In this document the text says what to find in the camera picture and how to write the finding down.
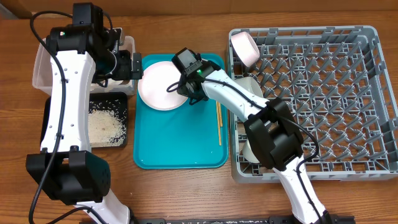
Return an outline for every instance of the clear plastic bin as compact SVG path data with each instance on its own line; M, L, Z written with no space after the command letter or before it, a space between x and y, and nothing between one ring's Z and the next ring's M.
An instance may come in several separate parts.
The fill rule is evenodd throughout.
M124 39L123 46L119 47L119 50L130 51L131 58L133 53L136 52L134 45L134 39L130 36L126 36ZM46 94L51 96L52 92L52 68L50 63L50 54L39 44L37 51L35 67L33 69L32 85L34 88L42 90ZM121 84L119 81L109 80L108 87L103 88L98 84L92 83L90 93L107 93L107 92L123 92L127 95L136 94L136 81L130 80L127 84Z

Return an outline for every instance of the dish rack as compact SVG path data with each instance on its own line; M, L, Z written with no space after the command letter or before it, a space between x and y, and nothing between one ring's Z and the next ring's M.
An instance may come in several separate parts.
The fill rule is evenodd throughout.
M260 59L245 67L231 36L248 32ZM295 120L320 143L306 163L312 180L386 180L398 177L397 104L379 37L370 26L233 29L228 72L253 77L264 98L282 98ZM233 178L278 182L272 171L245 160L243 123L231 113ZM315 145L304 136L306 156Z

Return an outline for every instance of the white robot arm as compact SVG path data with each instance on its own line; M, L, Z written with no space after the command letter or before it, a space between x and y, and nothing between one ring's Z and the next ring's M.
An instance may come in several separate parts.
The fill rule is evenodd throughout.
M256 114L264 113L267 105L271 105L269 104L269 100L260 98L248 92L234 82L224 70L220 69L212 62L202 60L200 55L197 55L188 49L183 49L177 53L172 61L182 74L177 87L177 92L181 95L191 98L193 97L196 100L206 100L207 98L216 100L227 107L227 109L234 113L243 122L253 119ZM253 126L246 127L245 125L246 133L248 133L248 129L251 127ZM254 133L254 135L258 135L259 138L265 138L266 134L269 135L268 130L263 133L261 131ZM274 134L274 138L278 139L280 136ZM258 146L257 143L258 142L251 142L252 149L253 146ZM270 158L258 157L259 153L254 153L254 155L260 160L262 165L273 169L275 173L278 174L292 204L294 217L300 223L328 223L327 221L330 219L329 214L317 198L305 171L305 166L300 166L300 174L296 171L298 164L303 161L303 154L300 146L302 142L297 141L295 144L296 145L289 145L289 143L286 144L281 142L279 145L281 145L280 149L282 147L291 147L293 151L294 147L299 148L301 153L298 155L293 154L292 156L288 155L287 157L284 157L284 155L278 155L278 153L284 153L284 151L289 151L289 149L281 149L280 152L277 150L271 152L273 156L271 160L279 159L278 156L282 156L282 158L286 159L285 161L281 161L283 163L282 166L271 165L267 167L267 163L269 163L267 159ZM301 184L298 175L300 175L303 185ZM311 198L311 201L309 201L305 190Z
M28 173L39 184L29 222L42 189L52 200L85 209L97 223L130 224L132 211L110 189L108 163L91 153L88 103L92 81L141 78L141 55L134 53L133 63L127 50L117 50L123 31L104 28L99 7L74 4L72 19L69 26L53 28L46 43L34 32L52 56L53 88L40 154L26 159Z
M265 107L266 103L269 101L265 98L260 98L248 92L243 87L239 86L229 76L227 76L224 70L214 71L209 74L206 79L226 82L237 88L247 97L250 97L250 99L255 101L258 105L263 105ZM248 102L236 91L226 85L210 81L204 81L201 85L203 87L203 91L208 98L220 102L222 105L227 107L227 109L232 111L232 113L234 113L243 122L248 119L248 116L250 114L257 114L258 112L260 112L259 108L256 108L255 106L250 104L250 102ZM316 223L319 218L313 207L309 204L308 198L305 195L302 186L300 185L299 178L297 177L297 173L295 171L298 163L301 161L303 161L303 156L296 157L292 161L290 161L286 165L285 171L280 171L276 168L273 168L273 170L276 174L278 174L279 179L284 186L284 189L292 204L292 210L295 218L304 224ZM315 194L315 191L305 171L305 166L300 166L300 171L300 175L302 177L306 190L311 196L311 199L314 202L319 214L323 214L326 211L325 207L322 205L322 203L317 198L317 195Z

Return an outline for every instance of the wooden table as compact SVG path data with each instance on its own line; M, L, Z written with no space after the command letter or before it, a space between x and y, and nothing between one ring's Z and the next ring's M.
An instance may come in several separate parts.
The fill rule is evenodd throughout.
M41 19L36 28L45 37L50 28L68 19ZM115 17L115 27L136 40L143 56L175 53L183 47L196 52L226 55L228 32L237 27L372 25L379 32L394 89L398 89L398 13L313 12L220 16ZM39 152L45 100L32 87L32 72L39 43L29 21L0 21L0 223L27 223L37 184L25 169L26 154ZM112 172L112 190L139 218L260 218L291 214L280 184L237 184L231 162L219 169L142 170L132 159L135 97L129 100L128 145L98 149ZM381 182L314 181L315 191L330 213L354 215L357 223L397 223L398 179ZM49 222L71 207L51 201L42 193L37 223ZM87 220L83 212L64 223Z

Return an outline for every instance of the wooden surface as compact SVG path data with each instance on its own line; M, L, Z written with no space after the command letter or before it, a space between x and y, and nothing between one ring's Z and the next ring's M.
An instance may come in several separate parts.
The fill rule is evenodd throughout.
M45 37L51 27L67 22L68 19L41 19L36 27ZM372 25L379 32L393 87L398 89L395 11L115 17L113 22L135 38L137 50L143 55L175 53L188 47L223 58L228 32L233 28ZM49 96L32 87L39 44L30 32L29 21L0 21L0 29L0 223L27 223L37 184L25 169L25 157L39 152L44 103ZM231 177L230 160L219 169L138 168L132 159L135 100L129 100L128 145L93 152L109 162L112 190L139 218L259 218L291 214L290 202L280 184L237 184ZM397 223L398 179L314 181L313 186L330 213L354 215L357 223ZM69 209L42 193L35 220L49 222ZM82 219L87 219L83 212L64 223Z
M58 10L72 13L75 2L87 0L2 0L2 4L26 18L27 12ZM206 15L265 12L398 10L396 0L91 0L111 16Z

